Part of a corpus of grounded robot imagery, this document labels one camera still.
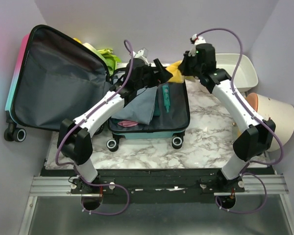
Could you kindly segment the yellow towel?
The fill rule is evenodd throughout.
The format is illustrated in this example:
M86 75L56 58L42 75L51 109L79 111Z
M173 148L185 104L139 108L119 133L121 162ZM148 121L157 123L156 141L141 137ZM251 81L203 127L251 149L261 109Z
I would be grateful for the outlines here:
M193 76L184 76L179 70L182 60L176 61L166 67L166 70L172 74L172 77L168 80L168 83L183 83L185 80L195 83L196 79Z

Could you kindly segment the grey cloth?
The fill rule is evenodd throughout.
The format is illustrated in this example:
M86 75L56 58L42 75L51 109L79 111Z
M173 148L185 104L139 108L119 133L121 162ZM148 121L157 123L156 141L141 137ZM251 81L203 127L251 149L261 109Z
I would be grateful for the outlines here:
M111 118L149 125L154 113L156 93L157 87L139 89L137 96Z

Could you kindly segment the purple cloth item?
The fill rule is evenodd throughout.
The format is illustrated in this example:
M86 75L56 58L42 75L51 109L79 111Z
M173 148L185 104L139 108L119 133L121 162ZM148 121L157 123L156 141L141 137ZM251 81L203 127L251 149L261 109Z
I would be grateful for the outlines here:
M135 121L130 121L130 120L121 120L117 123L117 125L128 128L128 127L134 127L137 126L139 123Z

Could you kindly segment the pink and teal kids suitcase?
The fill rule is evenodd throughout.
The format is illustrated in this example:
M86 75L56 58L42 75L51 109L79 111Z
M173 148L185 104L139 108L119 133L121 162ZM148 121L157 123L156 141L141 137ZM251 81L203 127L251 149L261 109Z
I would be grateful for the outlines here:
M112 74L104 60L73 38L47 25L38 25L21 44L8 94L5 113L6 141L22 142L26 127L59 131L64 119L73 120L99 102L109 88L123 77L125 69ZM190 123L185 83L168 83L171 107L166 113L162 86L157 86L153 117L149 125L124 128L121 120L109 118L113 134L107 143L111 151L120 138L172 138L179 149Z

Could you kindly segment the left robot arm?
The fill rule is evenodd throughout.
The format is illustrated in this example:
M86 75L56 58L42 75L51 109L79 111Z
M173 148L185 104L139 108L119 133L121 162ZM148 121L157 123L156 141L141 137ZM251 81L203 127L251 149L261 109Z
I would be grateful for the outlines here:
M60 125L56 155L69 158L83 179L82 188L87 193L98 190L96 179L98 171L91 162L93 152L92 137L95 132L115 113L130 103L142 88L157 87L168 82L172 74L158 59L155 67L142 59L131 59L125 68L123 77L115 82L106 95L87 112L74 120L64 119Z

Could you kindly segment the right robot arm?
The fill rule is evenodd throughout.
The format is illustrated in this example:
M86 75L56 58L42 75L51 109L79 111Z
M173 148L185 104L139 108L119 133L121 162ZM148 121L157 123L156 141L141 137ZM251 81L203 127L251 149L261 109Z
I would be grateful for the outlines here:
M276 125L249 105L232 84L233 78L226 70L217 68L215 48L211 44L195 44L186 51L179 70L182 75L198 79L222 103L241 133L233 142L233 155L216 179L217 189L226 192L249 161L270 148Z

